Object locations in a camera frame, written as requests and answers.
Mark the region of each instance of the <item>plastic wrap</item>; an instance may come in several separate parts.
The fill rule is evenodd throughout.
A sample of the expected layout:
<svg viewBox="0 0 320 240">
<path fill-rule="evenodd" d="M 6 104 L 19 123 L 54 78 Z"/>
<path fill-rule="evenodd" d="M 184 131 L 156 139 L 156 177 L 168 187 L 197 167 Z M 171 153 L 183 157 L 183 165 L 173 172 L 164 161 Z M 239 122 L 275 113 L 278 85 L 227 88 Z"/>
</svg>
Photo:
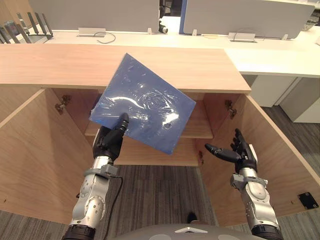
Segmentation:
<svg viewBox="0 0 320 240">
<path fill-rule="evenodd" d="M 128 113 L 125 135 L 172 154 L 196 102 L 126 54 L 90 120 L 113 128 Z"/>
</svg>

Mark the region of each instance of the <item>cable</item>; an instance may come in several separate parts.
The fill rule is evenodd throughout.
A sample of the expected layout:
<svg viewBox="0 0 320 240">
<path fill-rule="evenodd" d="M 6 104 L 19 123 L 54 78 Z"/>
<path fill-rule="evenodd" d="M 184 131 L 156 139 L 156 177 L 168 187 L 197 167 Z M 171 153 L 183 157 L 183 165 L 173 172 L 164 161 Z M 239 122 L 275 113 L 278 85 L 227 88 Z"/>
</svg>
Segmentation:
<svg viewBox="0 0 320 240">
<path fill-rule="evenodd" d="M 107 41 L 107 42 L 103 42 L 103 41 L 100 41 L 100 40 L 97 40 L 98 43 L 101 43 L 101 44 L 109 44 L 109 43 L 112 43 L 116 40 L 116 36 L 111 33 L 111 32 L 105 32 L 105 31 L 98 31 L 96 32 L 93 36 L 95 37 L 97 34 L 104 34 L 104 35 L 111 35 L 113 36 L 113 39 L 111 41 Z"/>
<path fill-rule="evenodd" d="M 112 203 L 112 205 L 111 205 L 110 214 L 109 214 L 109 218 L 108 218 L 108 223 L 107 223 L 107 227 L 106 227 L 106 232 L 105 232 L 105 234 L 104 234 L 103 240 L 106 240 L 106 239 L 107 239 L 107 236 L 108 236 L 108 233 L 109 233 L 109 228 L 110 228 L 110 221 L 111 221 L 111 217 L 112 217 L 112 212 L 113 212 L 113 210 L 114 210 L 114 206 L 115 206 L 115 203 L 116 203 L 117 198 L 118 198 L 118 196 L 119 196 L 119 193 L 120 193 L 120 191 L 121 191 L 122 185 L 123 185 L 123 183 L 124 183 L 124 179 L 123 179 L 122 176 L 110 176 L 110 177 L 111 177 L 111 178 L 114 178 L 114 179 L 121 179 L 121 184 L 120 184 L 119 190 L 118 190 L 118 192 L 116 193 L 116 196 L 115 196 L 115 198 L 114 198 L 114 200 L 113 200 L 113 203 Z"/>
</svg>

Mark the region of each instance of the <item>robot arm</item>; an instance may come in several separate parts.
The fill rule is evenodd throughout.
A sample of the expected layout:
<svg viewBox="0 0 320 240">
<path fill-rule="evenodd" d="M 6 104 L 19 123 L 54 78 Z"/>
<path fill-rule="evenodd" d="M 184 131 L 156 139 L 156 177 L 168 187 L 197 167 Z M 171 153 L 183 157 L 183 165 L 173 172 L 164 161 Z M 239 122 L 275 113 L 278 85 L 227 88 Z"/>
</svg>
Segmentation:
<svg viewBox="0 0 320 240">
<path fill-rule="evenodd" d="M 120 154 L 129 116 L 124 113 L 114 129 L 102 126 L 93 143 L 92 168 L 84 172 L 79 199 L 72 212 L 72 221 L 62 240 L 93 240 L 96 227 L 106 212 L 109 179 L 117 177 L 114 161 Z"/>
<path fill-rule="evenodd" d="M 270 240 L 283 240 L 275 211 L 270 204 L 268 181 L 258 177 L 257 155 L 239 129 L 235 130 L 231 147 L 233 151 L 205 145 L 216 157 L 235 164 L 236 173 L 232 175 L 230 183 L 241 193 L 252 235 Z"/>
</svg>

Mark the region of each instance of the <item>gray carpet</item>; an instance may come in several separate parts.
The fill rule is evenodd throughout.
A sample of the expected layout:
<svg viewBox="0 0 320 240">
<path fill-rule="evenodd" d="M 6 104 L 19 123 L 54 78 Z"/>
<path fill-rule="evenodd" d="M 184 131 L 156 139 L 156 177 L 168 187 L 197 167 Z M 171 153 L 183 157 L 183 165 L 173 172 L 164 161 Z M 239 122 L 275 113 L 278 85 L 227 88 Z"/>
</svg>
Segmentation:
<svg viewBox="0 0 320 240">
<path fill-rule="evenodd" d="M 320 124 L 292 123 L 278 106 L 263 109 L 320 174 Z M 196 167 L 121 166 L 119 174 L 124 176 L 124 184 L 113 211 L 110 237 L 149 225 L 185 223 L 189 211 L 217 225 Z M 118 186 L 117 179 L 113 180 L 108 205 Z M 278 221 L 285 240 L 320 239 L 319 209 L 279 217 Z M 106 220 L 101 222 L 96 240 L 102 239 L 106 224 Z M 0 211 L 1 240 L 59 240 L 66 228 L 64 224 Z M 230 228 L 250 233 L 247 224 Z"/>
<path fill-rule="evenodd" d="M 119 166 L 119 175 L 124 176 L 124 183 L 113 210 L 109 238 L 151 225 L 186 223 L 190 211 L 217 225 L 197 167 Z M 107 206 L 119 185 L 119 179 L 111 180 Z M 95 240 L 103 239 L 106 222 L 101 221 Z M 0 211 L 1 240 L 59 240 L 66 227 Z"/>
</svg>

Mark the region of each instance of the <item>gray partition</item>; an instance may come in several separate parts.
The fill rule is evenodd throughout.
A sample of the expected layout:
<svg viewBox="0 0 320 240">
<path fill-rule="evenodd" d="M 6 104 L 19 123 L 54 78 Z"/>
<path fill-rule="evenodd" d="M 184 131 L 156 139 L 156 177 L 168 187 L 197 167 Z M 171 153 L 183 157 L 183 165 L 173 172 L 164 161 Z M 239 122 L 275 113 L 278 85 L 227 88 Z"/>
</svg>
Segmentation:
<svg viewBox="0 0 320 240">
<path fill-rule="evenodd" d="M 53 30 L 106 28 L 108 31 L 158 32 L 159 0 L 29 0 Z"/>
<path fill-rule="evenodd" d="M 257 37 L 293 39 L 314 6 L 269 0 L 187 0 L 183 31 L 192 34 L 256 33 Z"/>
</svg>

